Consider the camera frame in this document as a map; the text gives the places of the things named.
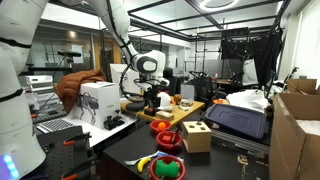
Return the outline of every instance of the ceiling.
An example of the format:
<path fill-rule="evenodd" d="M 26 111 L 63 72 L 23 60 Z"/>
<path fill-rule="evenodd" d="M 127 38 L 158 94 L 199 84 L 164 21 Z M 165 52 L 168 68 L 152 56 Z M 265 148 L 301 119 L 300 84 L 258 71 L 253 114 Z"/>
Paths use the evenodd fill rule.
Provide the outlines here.
<path fill-rule="evenodd" d="M 122 0 L 131 18 L 130 34 L 150 36 L 163 34 L 181 40 L 220 39 L 225 30 L 233 36 L 259 36 L 275 29 L 291 0 L 239 0 L 219 11 L 205 11 L 202 0 Z M 220 6 L 233 0 L 212 0 L 207 6 Z M 84 4 L 71 7 L 85 13 L 94 10 Z"/>

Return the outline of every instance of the wooden block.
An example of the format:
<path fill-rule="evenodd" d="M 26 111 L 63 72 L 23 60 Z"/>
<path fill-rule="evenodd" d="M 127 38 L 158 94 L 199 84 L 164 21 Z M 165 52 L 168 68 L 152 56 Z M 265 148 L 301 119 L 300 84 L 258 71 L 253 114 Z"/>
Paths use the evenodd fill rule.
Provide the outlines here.
<path fill-rule="evenodd" d="M 174 115 L 166 111 L 156 112 L 156 117 L 158 117 L 159 119 L 168 120 L 168 121 L 171 121 L 174 119 Z"/>
<path fill-rule="evenodd" d="M 183 122 L 182 138 L 188 153 L 209 152 L 211 149 L 211 130 L 204 122 Z"/>

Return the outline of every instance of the red bowl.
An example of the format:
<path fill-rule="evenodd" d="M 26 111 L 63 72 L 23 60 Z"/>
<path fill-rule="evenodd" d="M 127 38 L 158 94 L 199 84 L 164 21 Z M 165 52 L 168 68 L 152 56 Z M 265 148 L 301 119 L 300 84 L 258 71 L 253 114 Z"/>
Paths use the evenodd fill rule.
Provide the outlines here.
<path fill-rule="evenodd" d="M 174 143 L 171 142 L 175 132 L 174 131 L 164 131 L 157 135 L 156 139 L 160 146 L 166 148 L 166 149 L 173 149 L 177 146 L 179 146 L 182 142 L 182 138 L 180 134 L 176 134 L 174 137 Z"/>
<path fill-rule="evenodd" d="M 158 128 L 158 125 L 159 125 L 159 123 L 161 123 L 161 122 L 165 123 L 166 128 L 163 128 L 163 129 L 159 129 L 159 128 Z M 151 127 L 151 129 L 153 129 L 155 132 L 160 133 L 160 132 L 169 130 L 170 127 L 171 127 L 171 124 L 170 124 L 170 122 L 167 121 L 167 120 L 156 120 L 156 121 L 152 121 L 152 122 L 150 123 L 150 127 Z"/>
<path fill-rule="evenodd" d="M 172 161 L 175 161 L 175 162 L 178 162 L 179 165 L 180 165 L 180 175 L 177 177 L 177 178 L 170 178 L 170 177 L 165 177 L 164 179 L 165 180 L 182 180 L 186 174 L 186 168 L 184 166 L 184 164 L 176 157 L 174 156 L 161 156 L 161 157 L 158 157 L 156 159 L 154 159 L 150 166 L 149 166 L 149 174 L 151 176 L 151 179 L 153 180 L 159 180 L 159 178 L 156 176 L 155 174 L 155 169 L 156 169 L 156 162 L 157 160 L 163 160 L 164 163 L 166 164 L 169 164 L 171 163 Z"/>

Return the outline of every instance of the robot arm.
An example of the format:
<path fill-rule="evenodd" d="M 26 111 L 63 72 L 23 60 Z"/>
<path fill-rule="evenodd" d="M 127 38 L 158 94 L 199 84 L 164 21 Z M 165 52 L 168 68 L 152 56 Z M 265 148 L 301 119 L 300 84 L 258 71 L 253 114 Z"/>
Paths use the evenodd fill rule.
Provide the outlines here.
<path fill-rule="evenodd" d="M 163 76 L 165 55 L 160 51 L 151 51 L 139 54 L 133 47 L 129 36 L 130 18 L 119 0 L 60 0 L 67 5 L 89 4 L 101 18 L 108 30 L 112 33 L 126 57 L 126 64 L 134 70 L 150 75 L 150 79 L 168 85 Z"/>

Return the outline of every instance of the black curtain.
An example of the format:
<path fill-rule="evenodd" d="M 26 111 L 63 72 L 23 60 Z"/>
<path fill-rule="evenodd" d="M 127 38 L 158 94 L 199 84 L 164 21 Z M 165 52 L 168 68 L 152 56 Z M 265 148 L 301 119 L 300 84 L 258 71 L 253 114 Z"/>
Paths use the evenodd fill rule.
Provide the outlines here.
<path fill-rule="evenodd" d="M 277 58 L 282 48 L 281 36 L 282 30 L 249 41 L 224 37 L 221 41 L 222 59 L 254 58 L 259 85 L 265 85 L 270 70 L 276 72 Z"/>

